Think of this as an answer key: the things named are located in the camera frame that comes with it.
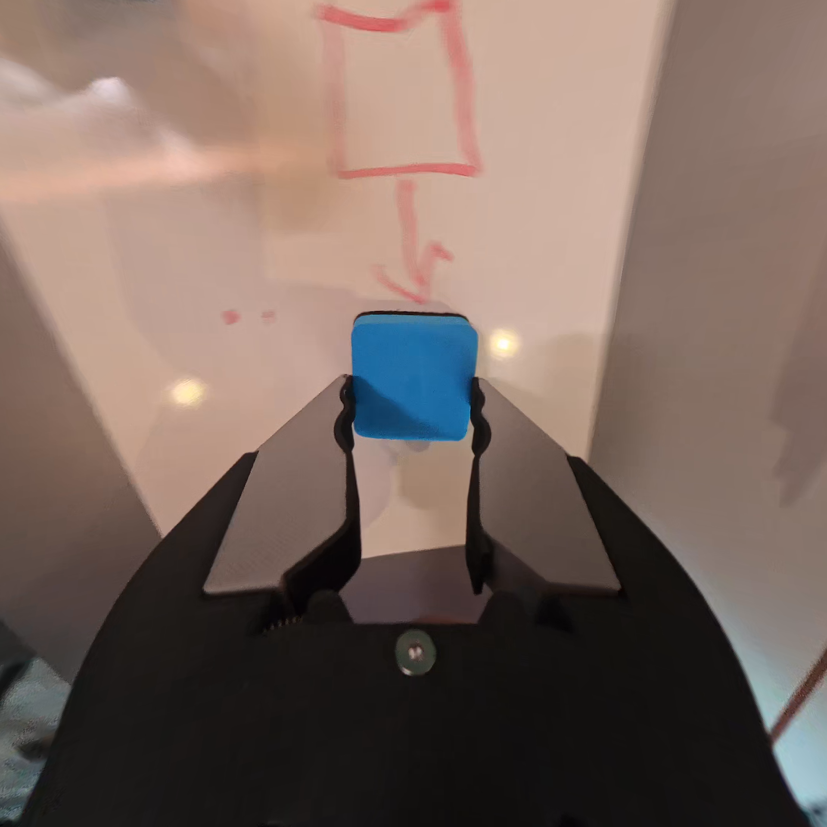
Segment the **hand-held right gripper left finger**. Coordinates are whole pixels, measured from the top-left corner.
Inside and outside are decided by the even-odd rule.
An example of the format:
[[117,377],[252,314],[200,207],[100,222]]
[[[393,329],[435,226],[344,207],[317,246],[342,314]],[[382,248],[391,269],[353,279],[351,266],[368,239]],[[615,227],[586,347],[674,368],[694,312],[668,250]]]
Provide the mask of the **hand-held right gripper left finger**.
[[337,377],[261,444],[206,581],[210,595],[278,591],[307,605],[361,563],[353,378]]

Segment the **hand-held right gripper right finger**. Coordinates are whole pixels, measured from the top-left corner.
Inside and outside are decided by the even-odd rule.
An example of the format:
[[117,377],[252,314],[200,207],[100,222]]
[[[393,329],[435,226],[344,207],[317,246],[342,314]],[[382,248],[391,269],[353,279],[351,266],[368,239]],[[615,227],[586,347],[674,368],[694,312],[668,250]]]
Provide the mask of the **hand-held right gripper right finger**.
[[465,559],[475,594],[621,591],[569,455],[487,380],[470,391]]

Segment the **blue whiteboard eraser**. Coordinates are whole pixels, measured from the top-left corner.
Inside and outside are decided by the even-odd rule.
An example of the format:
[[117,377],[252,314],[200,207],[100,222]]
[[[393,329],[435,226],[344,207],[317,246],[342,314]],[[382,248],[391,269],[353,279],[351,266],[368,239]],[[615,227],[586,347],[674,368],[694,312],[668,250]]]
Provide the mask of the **blue whiteboard eraser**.
[[384,441],[461,441],[479,337],[459,314],[369,312],[351,331],[354,427]]

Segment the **white whiteboard sheet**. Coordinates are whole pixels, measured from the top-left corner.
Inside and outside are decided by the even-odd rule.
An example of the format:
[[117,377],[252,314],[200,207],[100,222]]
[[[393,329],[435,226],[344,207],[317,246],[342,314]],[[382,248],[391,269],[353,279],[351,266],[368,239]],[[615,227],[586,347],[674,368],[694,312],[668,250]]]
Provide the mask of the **white whiteboard sheet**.
[[591,441],[672,2],[2,2],[2,222],[156,529],[452,311]]

